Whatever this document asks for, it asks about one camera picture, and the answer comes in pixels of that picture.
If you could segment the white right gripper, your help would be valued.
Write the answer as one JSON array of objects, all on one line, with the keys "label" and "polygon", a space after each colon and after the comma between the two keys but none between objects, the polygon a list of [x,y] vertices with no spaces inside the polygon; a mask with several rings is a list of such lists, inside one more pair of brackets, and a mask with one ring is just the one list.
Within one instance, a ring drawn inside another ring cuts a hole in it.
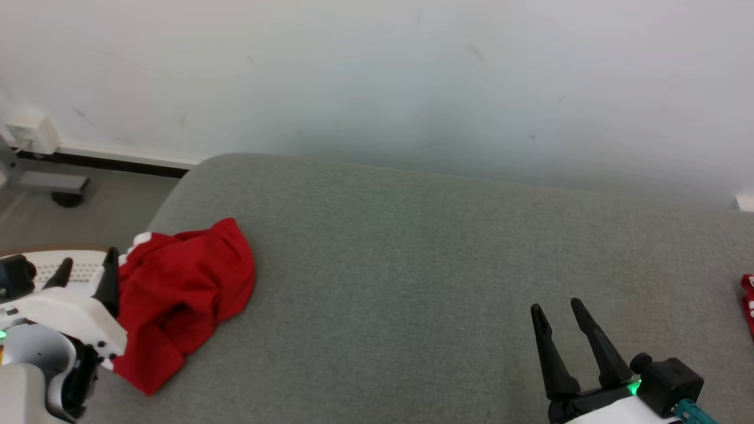
[{"label": "white right gripper", "polygon": [[570,304],[600,370],[600,386],[612,390],[593,389],[579,394],[581,386],[568,372],[558,353],[549,321],[541,306],[534,303],[530,314],[545,394],[551,400],[548,406],[549,423],[679,423],[675,416],[660,417],[638,397],[641,381],[630,380],[633,378],[632,370],[604,330],[579,298],[572,298]]}]

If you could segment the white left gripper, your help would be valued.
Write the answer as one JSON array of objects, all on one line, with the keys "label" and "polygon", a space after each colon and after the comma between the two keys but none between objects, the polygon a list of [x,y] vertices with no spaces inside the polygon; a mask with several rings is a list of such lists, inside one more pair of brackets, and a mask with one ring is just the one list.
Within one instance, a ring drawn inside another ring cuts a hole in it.
[{"label": "white left gripper", "polygon": [[127,344],[127,331],[116,320],[120,314],[119,256],[117,248],[108,248],[92,297],[65,288],[74,263],[66,257],[42,290],[2,304],[2,331],[10,333],[21,320],[29,320],[92,345],[103,357],[103,367],[113,370],[113,359],[124,354]]}]

